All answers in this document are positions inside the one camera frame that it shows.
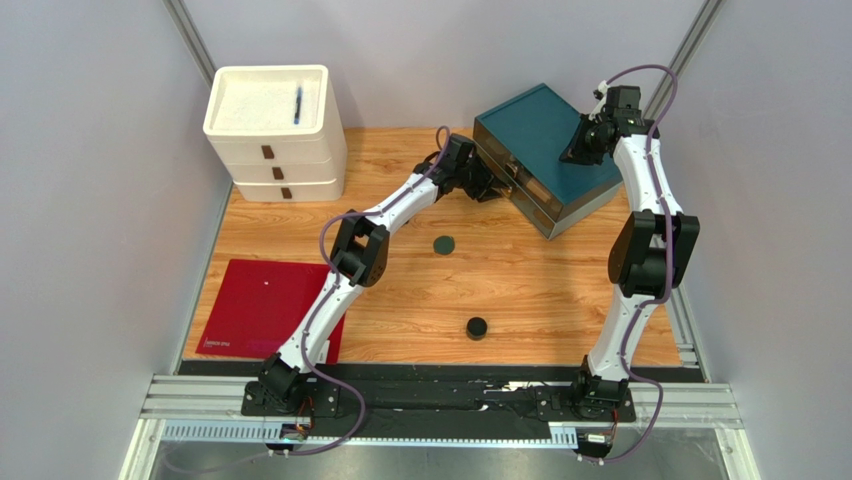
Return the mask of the teal drawer organizer box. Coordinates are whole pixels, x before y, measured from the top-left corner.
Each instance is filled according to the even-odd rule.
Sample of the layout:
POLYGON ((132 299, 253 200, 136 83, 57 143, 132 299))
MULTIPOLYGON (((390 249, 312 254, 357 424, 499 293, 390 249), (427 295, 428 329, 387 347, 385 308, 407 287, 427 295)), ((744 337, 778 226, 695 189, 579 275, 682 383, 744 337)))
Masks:
POLYGON ((621 174, 609 156, 600 165, 559 161, 580 123, 580 113, 541 83, 477 115, 480 120, 562 205, 559 218, 519 210, 547 240, 552 240, 614 199, 621 174))

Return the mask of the black round jar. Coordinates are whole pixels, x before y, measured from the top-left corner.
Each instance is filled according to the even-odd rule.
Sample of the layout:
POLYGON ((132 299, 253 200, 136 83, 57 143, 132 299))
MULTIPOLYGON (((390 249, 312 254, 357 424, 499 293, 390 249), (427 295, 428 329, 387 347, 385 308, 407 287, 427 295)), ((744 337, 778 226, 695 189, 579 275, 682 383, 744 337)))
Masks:
POLYGON ((468 319, 465 326, 465 333, 468 339, 472 341, 480 341, 485 338, 488 332, 487 321, 481 317, 471 317, 468 319))

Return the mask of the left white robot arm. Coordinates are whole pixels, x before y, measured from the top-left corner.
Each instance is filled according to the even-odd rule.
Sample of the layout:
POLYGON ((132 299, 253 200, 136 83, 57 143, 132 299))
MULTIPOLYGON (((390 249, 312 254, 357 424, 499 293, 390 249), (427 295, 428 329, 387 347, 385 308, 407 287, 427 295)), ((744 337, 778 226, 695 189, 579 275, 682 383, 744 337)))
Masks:
POLYGON ((348 308, 384 275, 390 241, 402 226, 455 190, 488 202, 500 198, 505 187, 471 139, 448 134, 385 200, 334 217, 339 226, 334 243, 320 250, 330 268, 324 284, 294 333, 247 384, 242 414, 293 415, 306 405, 306 382, 320 354, 348 308))

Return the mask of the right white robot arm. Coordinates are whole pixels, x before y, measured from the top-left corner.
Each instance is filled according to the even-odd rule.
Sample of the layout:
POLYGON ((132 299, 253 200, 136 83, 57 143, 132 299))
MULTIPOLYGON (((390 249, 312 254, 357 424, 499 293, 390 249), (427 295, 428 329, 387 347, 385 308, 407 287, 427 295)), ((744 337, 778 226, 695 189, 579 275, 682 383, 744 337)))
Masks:
POLYGON ((612 304, 572 385, 569 405, 584 420, 607 416, 625 403, 641 335, 682 280, 700 231, 698 219, 683 213, 668 184, 658 125, 643 117, 639 88, 602 82, 595 96, 596 107, 581 115, 559 159, 600 165, 611 157, 631 212, 608 258, 612 304))

